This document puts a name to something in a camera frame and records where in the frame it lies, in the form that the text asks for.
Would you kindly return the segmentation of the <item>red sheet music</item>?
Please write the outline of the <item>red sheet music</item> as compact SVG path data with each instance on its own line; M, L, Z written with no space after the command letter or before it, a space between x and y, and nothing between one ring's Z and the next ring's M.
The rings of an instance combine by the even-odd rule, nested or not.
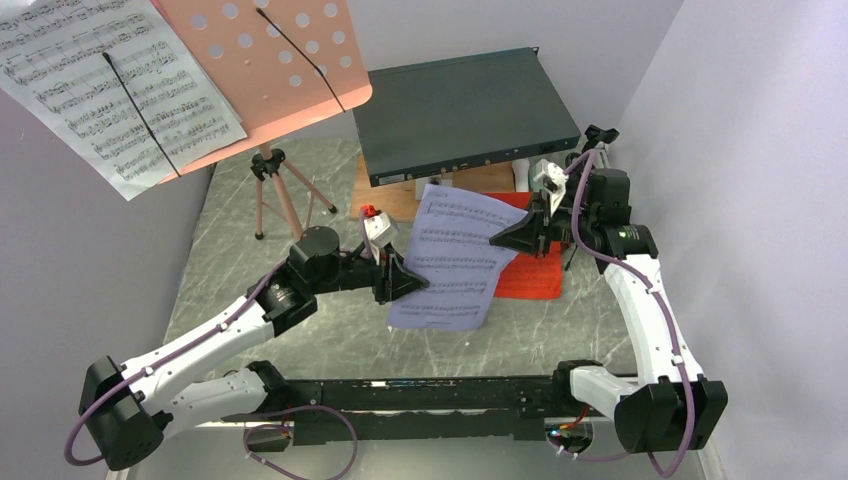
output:
M495 298L554 300L563 293L562 253L568 244L553 243L545 257L519 253L501 272Z

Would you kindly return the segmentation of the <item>lavender sheet music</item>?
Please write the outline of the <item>lavender sheet music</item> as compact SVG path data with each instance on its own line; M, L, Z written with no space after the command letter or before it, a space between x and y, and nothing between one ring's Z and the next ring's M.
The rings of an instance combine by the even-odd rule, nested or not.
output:
M392 303L400 329L481 327L504 268L517 252L490 244L526 212L487 195L429 185L416 212L403 265L429 285Z

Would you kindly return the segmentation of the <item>white microphone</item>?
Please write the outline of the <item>white microphone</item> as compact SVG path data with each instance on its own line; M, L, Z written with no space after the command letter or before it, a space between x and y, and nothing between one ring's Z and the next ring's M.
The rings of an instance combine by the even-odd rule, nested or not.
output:
M516 159L511 163L514 175L514 189L516 192L529 192L529 170L531 162L526 159Z

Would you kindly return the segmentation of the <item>black round-base mic stand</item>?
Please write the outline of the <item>black round-base mic stand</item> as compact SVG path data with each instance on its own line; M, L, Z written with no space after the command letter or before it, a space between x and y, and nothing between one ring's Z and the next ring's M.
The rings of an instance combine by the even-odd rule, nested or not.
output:
M595 166L609 168L609 146L618 139L619 135L620 132L615 128L604 129L590 124L584 132L586 142L578 156L589 150L597 150Z

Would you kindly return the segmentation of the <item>pink music stand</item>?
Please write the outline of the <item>pink music stand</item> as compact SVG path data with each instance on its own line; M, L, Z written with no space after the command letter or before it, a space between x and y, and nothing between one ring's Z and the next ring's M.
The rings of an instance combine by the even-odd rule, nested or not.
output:
M155 7L241 118L246 138L187 174L350 111L372 96L347 2L157 1Z

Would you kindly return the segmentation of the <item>white sheet music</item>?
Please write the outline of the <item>white sheet music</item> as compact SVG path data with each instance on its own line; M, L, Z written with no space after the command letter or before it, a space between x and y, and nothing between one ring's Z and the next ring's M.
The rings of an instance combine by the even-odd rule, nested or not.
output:
M128 200L246 135L149 1L3 2L1 87Z

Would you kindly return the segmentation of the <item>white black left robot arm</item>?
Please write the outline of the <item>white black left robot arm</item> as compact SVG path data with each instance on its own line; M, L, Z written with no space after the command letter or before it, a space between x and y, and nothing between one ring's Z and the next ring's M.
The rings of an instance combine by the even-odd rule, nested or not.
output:
M72 432L86 429L100 452L96 459L120 471L200 423L234 415L275 419L292 400L270 362L254 361L214 381L200 376L307 319L320 294L369 288L377 303L386 304L428 285L405 267L387 234L345 253L334 229L311 227L222 313L140 357L118 363L105 356L92 363Z

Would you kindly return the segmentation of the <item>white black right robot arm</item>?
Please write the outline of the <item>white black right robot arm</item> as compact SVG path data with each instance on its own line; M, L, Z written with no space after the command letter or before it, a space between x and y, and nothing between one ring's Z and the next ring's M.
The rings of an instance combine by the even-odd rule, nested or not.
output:
M706 378L678 327L649 228L631 221L630 181L617 169L577 179L548 165L525 217L494 235L493 246L545 256L566 242L592 256L623 315L636 354L630 383L593 360L560 363L551 401L574 415L588 406L614 424L628 454L704 448L728 404L724 384Z

